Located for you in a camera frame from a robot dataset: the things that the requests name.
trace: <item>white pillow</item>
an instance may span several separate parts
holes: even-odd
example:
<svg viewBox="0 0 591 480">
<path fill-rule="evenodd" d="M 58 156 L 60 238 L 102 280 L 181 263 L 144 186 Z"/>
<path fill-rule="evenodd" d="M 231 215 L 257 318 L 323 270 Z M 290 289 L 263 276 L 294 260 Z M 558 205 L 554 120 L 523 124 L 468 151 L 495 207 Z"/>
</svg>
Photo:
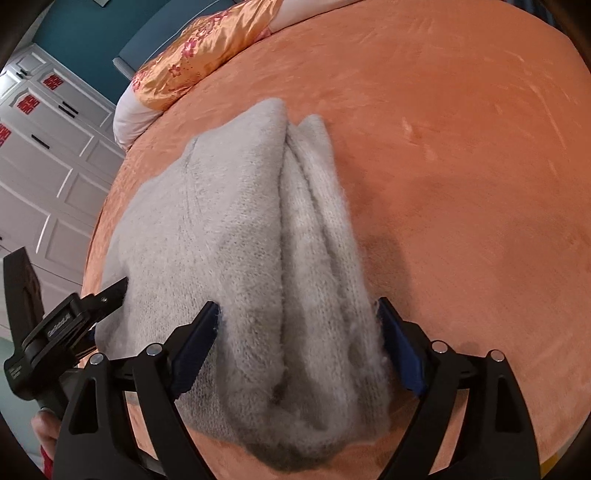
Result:
<svg viewBox="0 0 591 480">
<path fill-rule="evenodd" d="M 117 102 L 113 117 L 113 133 L 117 144 L 128 151 L 163 112 L 142 105 L 135 97 L 131 84 Z"/>
</svg>

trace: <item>white wardrobe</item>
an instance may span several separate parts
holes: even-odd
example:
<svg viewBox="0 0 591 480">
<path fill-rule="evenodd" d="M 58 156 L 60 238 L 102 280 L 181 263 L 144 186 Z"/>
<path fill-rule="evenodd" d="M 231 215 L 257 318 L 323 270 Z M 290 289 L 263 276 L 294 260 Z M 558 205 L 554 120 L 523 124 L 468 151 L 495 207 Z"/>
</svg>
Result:
<svg viewBox="0 0 591 480">
<path fill-rule="evenodd" d="M 93 228 L 124 159 L 114 111 L 37 45 L 0 73 L 0 258 L 27 247 L 46 313 L 80 291 Z M 0 336 L 9 338 L 2 316 Z"/>
</svg>

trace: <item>knit fabric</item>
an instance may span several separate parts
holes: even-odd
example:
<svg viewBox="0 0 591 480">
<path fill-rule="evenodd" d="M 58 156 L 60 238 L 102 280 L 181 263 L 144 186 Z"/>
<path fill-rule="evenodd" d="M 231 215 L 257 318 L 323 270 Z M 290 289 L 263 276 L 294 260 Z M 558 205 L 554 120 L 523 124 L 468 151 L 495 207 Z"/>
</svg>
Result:
<svg viewBox="0 0 591 480">
<path fill-rule="evenodd" d="M 117 225 L 100 322 L 109 358 L 136 355 L 221 308 L 184 422 L 276 469 L 316 466 L 389 428 L 388 363 L 323 121 L 268 99 L 205 132 L 144 183 Z"/>
</svg>

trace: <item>orange bedspread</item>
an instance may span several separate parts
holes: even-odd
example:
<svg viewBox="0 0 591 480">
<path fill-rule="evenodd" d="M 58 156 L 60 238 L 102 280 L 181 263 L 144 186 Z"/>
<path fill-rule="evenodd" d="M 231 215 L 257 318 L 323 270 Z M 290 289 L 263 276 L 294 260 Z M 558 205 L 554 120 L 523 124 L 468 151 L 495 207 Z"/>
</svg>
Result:
<svg viewBox="0 0 591 480">
<path fill-rule="evenodd" d="M 548 458 L 591 405 L 591 75 L 570 41 L 496 0 L 365 0 L 259 42 L 132 147 L 96 228 L 85 292 L 99 290 L 137 188 L 190 137 L 270 96 L 294 122 L 326 120 L 372 295 L 460 352 L 503 350 Z M 192 435 L 220 479 L 374 479 L 415 406 L 397 398 L 387 438 L 314 472 L 272 472 Z M 437 466 L 459 426 L 455 415 Z"/>
</svg>

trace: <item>finger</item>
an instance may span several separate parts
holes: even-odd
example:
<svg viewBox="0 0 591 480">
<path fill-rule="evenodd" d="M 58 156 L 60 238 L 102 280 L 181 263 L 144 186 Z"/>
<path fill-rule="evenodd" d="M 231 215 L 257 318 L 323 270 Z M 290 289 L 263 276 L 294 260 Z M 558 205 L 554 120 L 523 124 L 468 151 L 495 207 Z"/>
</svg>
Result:
<svg viewBox="0 0 591 480">
<path fill-rule="evenodd" d="M 52 412 L 42 410 L 33 417 L 31 426 L 47 456 L 53 460 L 60 435 L 60 420 Z"/>
</svg>

